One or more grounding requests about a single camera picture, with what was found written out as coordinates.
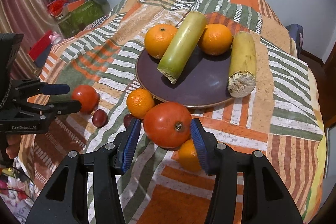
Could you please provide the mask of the left human hand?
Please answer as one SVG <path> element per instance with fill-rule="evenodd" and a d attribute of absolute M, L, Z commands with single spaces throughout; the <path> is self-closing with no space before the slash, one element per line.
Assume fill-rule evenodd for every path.
<path fill-rule="evenodd" d="M 8 143 L 6 153 L 10 159 L 14 159 L 15 157 L 18 156 L 22 136 L 14 134 L 14 135 L 7 135 L 6 138 Z"/>

